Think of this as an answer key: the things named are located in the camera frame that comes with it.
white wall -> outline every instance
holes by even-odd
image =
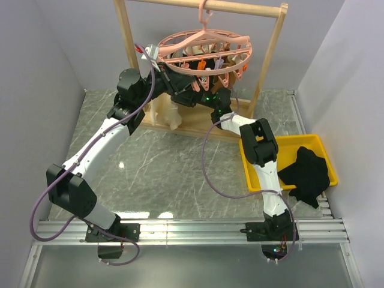
[[[296,89],[332,25],[344,0],[232,0],[289,9],[265,88]],[[128,67],[112,0],[36,0],[58,36],[81,84],[86,88],[115,88]],[[134,41],[158,43],[183,30],[199,29],[197,9],[127,1]],[[250,35],[254,46],[244,79],[237,87],[256,87],[275,19],[214,12],[209,27]]]
[[[340,183],[329,190],[366,287],[383,287],[384,2],[346,0],[298,89],[307,132]]]
[[[84,91],[37,4],[0,6],[0,286],[12,288],[31,248],[33,203],[48,166],[65,160]]]

marble floor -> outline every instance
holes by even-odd
[[[251,92],[238,91],[240,98]],[[91,90],[74,131],[68,158],[97,131],[113,104],[116,91]],[[262,91],[255,118],[268,119],[275,135],[298,134],[289,96],[283,89]],[[201,169],[203,139],[138,128],[99,170],[91,183],[98,201],[123,218],[242,218],[263,217],[261,195],[231,200],[216,194]],[[227,194],[248,192],[235,143],[209,140],[206,167],[211,181]],[[321,218],[321,208],[288,197],[296,218]],[[51,220],[66,220],[69,213],[57,206]]]

black cloth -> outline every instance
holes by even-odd
[[[290,196],[314,208],[319,207],[316,197],[330,183],[325,159],[303,146],[298,149],[296,162],[278,172],[278,176],[285,184],[296,186],[289,192]]]

hanger hook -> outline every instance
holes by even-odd
[[[209,18],[211,18],[213,14],[213,13],[209,14],[209,16],[205,20],[203,20],[203,9],[206,1],[207,0],[202,0],[199,5],[199,22],[203,24],[203,30],[206,30],[206,25],[208,24],[208,20]]]

wooden frame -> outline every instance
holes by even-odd
[[[130,23],[128,20],[127,8],[125,0],[113,0],[116,8],[117,17],[119,20],[122,36],[124,39],[125,49],[127,51],[130,67],[139,69],[137,62],[136,50],[132,38]],[[164,4],[179,7],[199,8],[200,0],[131,0],[136,2],[146,2],[153,4]],[[226,1],[208,0],[205,7],[208,10],[225,11],[238,14],[247,14],[262,17],[276,18],[276,23],[265,53],[262,69],[257,80],[256,90],[251,101],[239,100],[239,114],[246,117],[253,117],[253,111],[256,106],[256,101],[259,97],[260,90],[264,84],[266,74],[268,72],[269,64],[283,27],[285,16],[287,14],[288,4],[282,3],[280,7],[261,6],[253,4],[241,4]],[[235,110],[236,101],[232,101],[232,109]],[[179,113],[182,117],[182,124],[174,130],[176,133],[186,134],[191,136],[203,137],[208,128],[212,125],[211,122],[211,109],[197,105],[194,108],[189,108],[180,105]],[[168,125],[156,124],[152,125],[149,116],[145,116],[141,123],[142,127],[170,131]],[[219,140],[229,140],[237,142],[239,136],[229,132],[214,128],[211,132],[211,138]]]

